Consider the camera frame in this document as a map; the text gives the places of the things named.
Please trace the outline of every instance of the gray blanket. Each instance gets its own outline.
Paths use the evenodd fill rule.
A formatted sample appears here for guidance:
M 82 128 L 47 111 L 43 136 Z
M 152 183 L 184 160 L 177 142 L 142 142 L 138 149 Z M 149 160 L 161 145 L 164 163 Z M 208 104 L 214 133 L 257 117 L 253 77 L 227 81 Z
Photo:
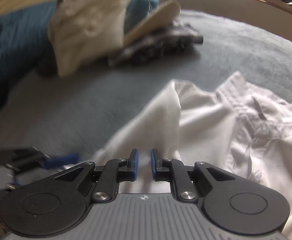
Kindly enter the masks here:
M 292 43 L 257 27 L 201 12 L 181 21 L 202 32 L 203 46 L 148 65 L 95 64 L 64 79 L 24 78 L 0 113 L 0 148 L 35 146 L 83 159 L 103 147 L 171 79 L 213 91 L 231 73 L 292 102 Z M 47 174 L 36 171 L 25 182 Z

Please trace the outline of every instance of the white fabric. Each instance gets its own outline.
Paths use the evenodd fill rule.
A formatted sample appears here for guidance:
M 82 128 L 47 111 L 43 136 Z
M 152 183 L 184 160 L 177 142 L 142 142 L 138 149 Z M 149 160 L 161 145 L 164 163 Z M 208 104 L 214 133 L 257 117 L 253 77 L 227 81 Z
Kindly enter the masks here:
M 292 104 L 233 74 L 215 93 L 170 81 L 145 109 L 94 156 L 104 164 L 140 151 L 138 180 L 122 192 L 169 192 L 153 182 L 150 149 L 185 165 L 206 161 L 283 194 L 291 213 L 284 234 L 292 240 Z
M 63 0 L 48 26 L 60 77 L 124 45 L 130 0 Z

